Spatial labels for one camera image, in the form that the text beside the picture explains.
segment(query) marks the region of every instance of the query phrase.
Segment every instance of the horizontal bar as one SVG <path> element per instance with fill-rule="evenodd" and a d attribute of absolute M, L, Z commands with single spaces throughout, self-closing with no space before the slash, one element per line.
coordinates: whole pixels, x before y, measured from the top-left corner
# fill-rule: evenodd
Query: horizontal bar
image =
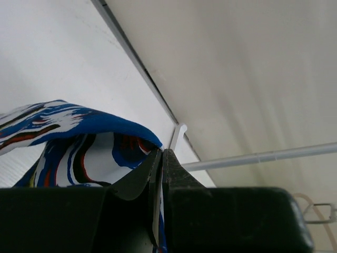
<path fill-rule="evenodd" d="M 337 152 L 337 142 L 333 142 L 302 148 L 238 155 L 236 157 L 228 157 L 205 162 L 186 163 L 183 164 L 183 167 L 187 171 L 212 170 L 260 162 L 270 162 L 289 158 L 308 157 L 312 155 L 329 154 L 336 152 Z"/>

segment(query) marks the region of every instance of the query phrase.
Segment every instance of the metal pole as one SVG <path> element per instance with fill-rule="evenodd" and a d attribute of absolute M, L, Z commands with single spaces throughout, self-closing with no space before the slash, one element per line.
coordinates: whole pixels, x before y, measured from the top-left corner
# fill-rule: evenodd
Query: metal pole
<path fill-rule="evenodd" d="M 186 163 L 183 164 L 183 167 L 187 171 L 211 170 L 211 169 L 220 169 L 225 167 L 240 166 L 260 162 L 270 162 L 297 157 L 308 157 L 311 155 L 329 154 L 336 152 L 337 152 L 337 142 L 333 142 L 328 144 L 314 145 L 295 149 L 239 155 L 237 157 L 228 157 L 205 162 Z"/>

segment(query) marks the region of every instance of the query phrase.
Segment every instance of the white wall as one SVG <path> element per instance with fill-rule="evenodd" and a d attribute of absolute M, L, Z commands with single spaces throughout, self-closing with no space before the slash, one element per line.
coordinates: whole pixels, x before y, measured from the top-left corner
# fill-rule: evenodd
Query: white wall
<path fill-rule="evenodd" d="M 174 122 L 90 1 L 4 1 L 0 33 L 0 112 L 63 99 L 138 122 L 169 146 Z M 13 185 L 42 148 L 0 157 L 0 186 Z M 186 141 L 176 154 L 197 161 Z M 193 175 L 214 186 L 206 172 Z"/>

